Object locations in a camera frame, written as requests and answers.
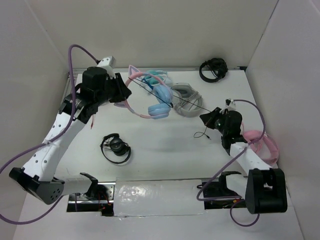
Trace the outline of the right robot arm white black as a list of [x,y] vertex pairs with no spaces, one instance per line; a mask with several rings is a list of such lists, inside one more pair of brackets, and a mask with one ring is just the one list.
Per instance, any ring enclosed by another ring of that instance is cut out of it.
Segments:
[[285,174],[272,168],[252,149],[241,134],[242,115],[235,110],[217,107],[200,115],[204,125],[221,133],[221,145],[246,173],[222,172],[218,190],[223,196],[237,193],[245,200],[251,214],[284,213],[288,208]]

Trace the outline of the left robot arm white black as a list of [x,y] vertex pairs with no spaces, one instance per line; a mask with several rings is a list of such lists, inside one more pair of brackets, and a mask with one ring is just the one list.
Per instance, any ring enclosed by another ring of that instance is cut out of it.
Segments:
[[47,205],[59,197],[82,194],[92,200],[99,193],[98,180],[88,173],[58,177],[57,166],[77,134],[98,112],[99,106],[126,100],[131,91],[120,73],[110,77],[107,70],[93,66],[82,74],[82,82],[75,86],[75,95],[64,99],[54,124],[40,147],[23,167],[14,167],[9,177],[26,192]]

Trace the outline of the blue pink cat-ear headphones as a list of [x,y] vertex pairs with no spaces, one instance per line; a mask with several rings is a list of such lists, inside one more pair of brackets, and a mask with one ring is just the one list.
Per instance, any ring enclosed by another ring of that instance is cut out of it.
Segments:
[[[147,71],[140,71],[133,65],[128,67],[128,80],[126,81],[125,85],[128,86],[130,83],[136,83],[140,86],[141,80],[140,78],[146,75],[151,75]],[[153,90],[145,89],[150,95],[154,96],[158,101],[157,104],[151,105],[148,107],[147,111],[148,114],[140,114],[137,113],[130,105],[127,100],[116,103],[115,106],[120,108],[126,108],[134,115],[137,115],[144,119],[163,119],[169,116],[170,111],[174,110],[174,105],[172,103],[174,94],[172,92],[172,87],[167,86],[161,79],[157,78],[159,85],[156,85]]]

